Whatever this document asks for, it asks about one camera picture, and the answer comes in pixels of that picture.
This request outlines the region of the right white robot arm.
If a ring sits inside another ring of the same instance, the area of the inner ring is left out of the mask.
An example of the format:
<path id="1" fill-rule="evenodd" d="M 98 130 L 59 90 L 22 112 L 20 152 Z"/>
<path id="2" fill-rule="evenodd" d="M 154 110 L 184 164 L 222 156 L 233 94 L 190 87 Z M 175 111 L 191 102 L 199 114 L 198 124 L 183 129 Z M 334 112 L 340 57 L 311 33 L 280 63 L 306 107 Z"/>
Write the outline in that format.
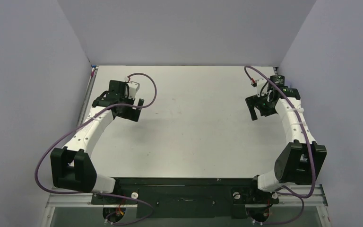
<path id="1" fill-rule="evenodd" d="M 285 85 L 285 77 L 270 77 L 275 85 L 258 79 L 257 93 L 245 99 L 252 120 L 256 111 L 267 117 L 277 114 L 283 125 L 287 145 L 275 161 L 271 171 L 258 175 L 258 189 L 273 192 L 283 185 L 310 185 L 319 176 L 327 155 L 324 145 L 311 135 L 305 121 L 301 97 L 296 88 Z"/>

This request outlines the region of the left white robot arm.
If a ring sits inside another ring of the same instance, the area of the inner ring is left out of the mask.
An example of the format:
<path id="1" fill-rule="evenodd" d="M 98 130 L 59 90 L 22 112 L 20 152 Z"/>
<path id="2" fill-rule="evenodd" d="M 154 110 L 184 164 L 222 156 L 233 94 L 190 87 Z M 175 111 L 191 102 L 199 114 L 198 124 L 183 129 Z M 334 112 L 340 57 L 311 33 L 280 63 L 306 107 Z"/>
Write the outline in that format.
<path id="1" fill-rule="evenodd" d="M 50 154 L 53 184 L 78 192 L 112 193 L 114 178 L 98 174 L 91 155 L 106 127 L 116 118 L 137 122 L 141 110 L 133 108 L 140 84 L 111 80 L 109 88 L 98 96 L 85 119 L 85 126 L 62 148 Z"/>

